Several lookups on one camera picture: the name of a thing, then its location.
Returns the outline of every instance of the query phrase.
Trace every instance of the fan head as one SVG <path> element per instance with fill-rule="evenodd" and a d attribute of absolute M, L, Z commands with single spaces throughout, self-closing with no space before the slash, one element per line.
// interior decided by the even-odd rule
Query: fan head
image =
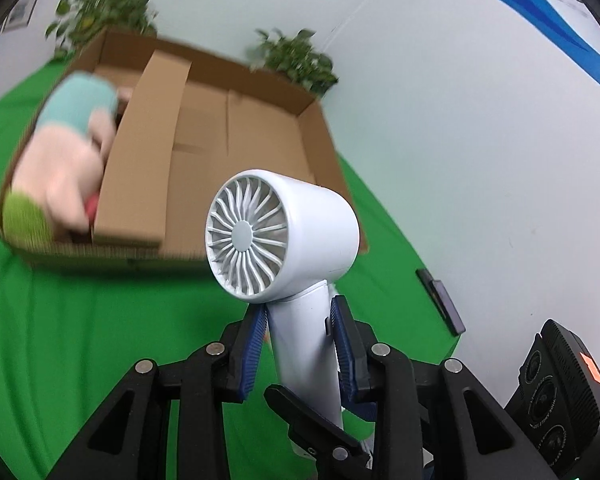
<path fill-rule="evenodd" d="M 216 280 L 250 303 L 333 282 L 355 260 L 358 220 L 339 194 L 264 170 L 243 171 L 216 194 L 206 218 Z"/>

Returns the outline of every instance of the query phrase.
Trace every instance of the metal bolt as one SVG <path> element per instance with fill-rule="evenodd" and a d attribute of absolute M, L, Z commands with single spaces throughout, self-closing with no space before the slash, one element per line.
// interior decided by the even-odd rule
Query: metal bolt
<path fill-rule="evenodd" d="M 458 359 L 447 359 L 445 361 L 445 368 L 453 374 L 457 374 L 462 371 L 462 363 Z"/>
<path fill-rule="evenodd" d="M 389 355 L 391 347 L 389 345 L 385 345 L 384 343 L 376 343 L 371 347 L 371 351 L 376 355 L 384 357 Z"/>
<path fill-rule="evenodd" d="M 224 352 L 224 345 L 222 343 L 209 343 L 206 346 L 206 353 L 209 355 L 220 355 Z"/>
<path fill-rule="evenodd" d="M 336 447 L 333 449 L 333 453 L 331 454 L 336 460 L 346 460 L 349 456 L 349 451 L 347 451 L 343 447 Z"/>
<path fill-rule="evenodd" d="M 136 372 L 139 374 L 149 373 L 154 369 L 154 364 L 149 359 L 142 359 L 136 363 Z"/>

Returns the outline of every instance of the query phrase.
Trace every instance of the cardboard box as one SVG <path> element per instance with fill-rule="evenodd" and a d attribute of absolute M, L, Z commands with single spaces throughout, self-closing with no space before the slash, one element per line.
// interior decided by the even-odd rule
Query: cardboard box
<path fill-rule="evenodd" d="M 352 204 L 320 103 L 280 76 L 167 40 L 103 31 L 67 67 L 133 86 L 102 183 L 93 244 L 11 246 L 64 270 L 206 269 L 205 219 L 222 184 L 259 168 Z M 33 132 L 27 128 L 0 189 Z M 366 238 L 360 229 L 360 252 Z"/>

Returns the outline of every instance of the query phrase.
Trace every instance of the green plant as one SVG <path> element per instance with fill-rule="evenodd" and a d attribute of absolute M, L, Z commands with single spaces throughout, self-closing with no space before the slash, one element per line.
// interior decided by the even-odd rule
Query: green plant
<path fill-rule="evenodd" d="M 156 36 L 157 12 L 148 8 L 149 0 L 60 0 L 56 20 L 45 37 L 56 33 L 54 59 L 65 59 L 79 52 L 104 27 Z"/>
<path fill-rule="evenodd" d="M 304 28 L 294 38 L 286 37 L 276 28 L 273 31 L 277 38 L 265 30 L 256 30 L 262 37 L 258 50 L 266 68 L 283 73 L 317 96 L 323 96 L 338 82 L 331 58 L 316 52 L 311 44 L 314 31 Z"/>

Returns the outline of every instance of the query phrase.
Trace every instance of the white handheld fan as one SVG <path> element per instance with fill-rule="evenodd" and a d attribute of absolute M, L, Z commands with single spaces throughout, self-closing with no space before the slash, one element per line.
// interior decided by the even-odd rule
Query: white handheld fan
<path fill-rule="evenodd" d="M 206 255 L 239 300 L 266 303 L 278 379 L 340 428 L 342 410 L 328 282 L 358 253 L 358 220 L 339 194 L 277 173 L 243 171 L 214 198 Z"/>

